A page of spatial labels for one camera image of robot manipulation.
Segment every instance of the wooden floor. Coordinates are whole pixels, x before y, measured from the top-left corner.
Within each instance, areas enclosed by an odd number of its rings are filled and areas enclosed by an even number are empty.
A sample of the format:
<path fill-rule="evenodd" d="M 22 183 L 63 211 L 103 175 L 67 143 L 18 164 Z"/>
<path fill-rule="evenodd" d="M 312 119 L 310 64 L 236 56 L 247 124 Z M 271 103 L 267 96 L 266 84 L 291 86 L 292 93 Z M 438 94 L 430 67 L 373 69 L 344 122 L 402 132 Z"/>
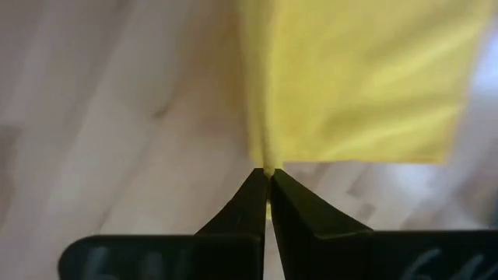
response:
<path fill-rule="evenodd" d="M 254 168 L 228 0 L 0 2 L 0 278 L 56 279 L 72 241 L 194 233 Z M 289 163 L 374 229 L 486 228 L 498 190 L 498 28 L 448 163 Z M 267 279 L 281 279 L 268 224 Z"/>

